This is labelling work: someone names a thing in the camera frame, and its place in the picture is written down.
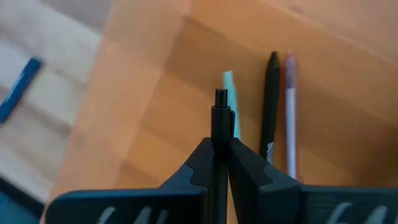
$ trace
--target blue pen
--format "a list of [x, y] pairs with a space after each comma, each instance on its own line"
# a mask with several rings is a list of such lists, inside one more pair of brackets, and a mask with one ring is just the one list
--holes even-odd
[[29, 86], [39, 71], [41, 65], [42, 62], [40, 62], [38, 58], [31, 58], [28, 61], [24, 70], [19, 75], [17, 81], [12, 86], [3, 103], [0, 105], [0, 123], [5, 122], [13, 109], [17, 106], [26, 88]]

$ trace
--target black pen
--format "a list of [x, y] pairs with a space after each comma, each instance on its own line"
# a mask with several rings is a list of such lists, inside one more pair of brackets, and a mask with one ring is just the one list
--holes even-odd
[[272, 52], [266, 71], [260, 141], [260, 155], [271, 164], [274, 158], [274, 134], [279, 100], [279, 73], [278, 54], [277, 52]]

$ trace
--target wooden table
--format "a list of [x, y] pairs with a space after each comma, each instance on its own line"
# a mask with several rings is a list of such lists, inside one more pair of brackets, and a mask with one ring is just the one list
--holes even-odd
[[[116, 1], [52, 196], [160, 185], [210, 135], [226, 70], [243, 142], [257, 150], [267, 58], [288, 49], [300, 63], [305, 183], [398, 184], [398, 33], [386, 28], [398, 6], [358, 0], [340, 10], [342, 2]], [[283, 108], [279, 115], [275, 161], [284, 170]]]

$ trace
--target wooden surface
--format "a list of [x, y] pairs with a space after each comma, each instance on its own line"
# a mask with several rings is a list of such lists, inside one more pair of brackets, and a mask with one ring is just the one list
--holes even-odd
[[[256, 150], [267, 58], [288, 49], [300, 63], [297, 147], [305, 183], [396, 184], [398, 8], [390, 0], [355, 2], [363, 7], [116, 1], [52, 197], [160, 185], [209, 136], [225, 70], [235, 73], [243, 142]], [[275, 144], [284, 170], [283, 108]]]
[[96, 14], [94, 9], [108, 11], [110, 1], [107, 4], [92, 4], [92, 13], [82, 18], [67, 10], [74, 7], [72, 2], [0, 0], [0, 99], [30, 57], [44, 63], [0, 126], [0, 176], [43, 202], [49, 198], [90, 78], [101, 18], [107, 18], [107, 13]]

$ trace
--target pink translucent pen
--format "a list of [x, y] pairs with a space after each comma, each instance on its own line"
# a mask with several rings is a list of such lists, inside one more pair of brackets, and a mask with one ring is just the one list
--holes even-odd
[[286, 75], [286, 146], [287, 146], [287, 173], [293, 178], [297, 178], [296, 165], [296, 111], [295, 111], [295, 76], [296, 76], [296, 59], [292, 51], [287, 52], [285, 61], [285, 75]]

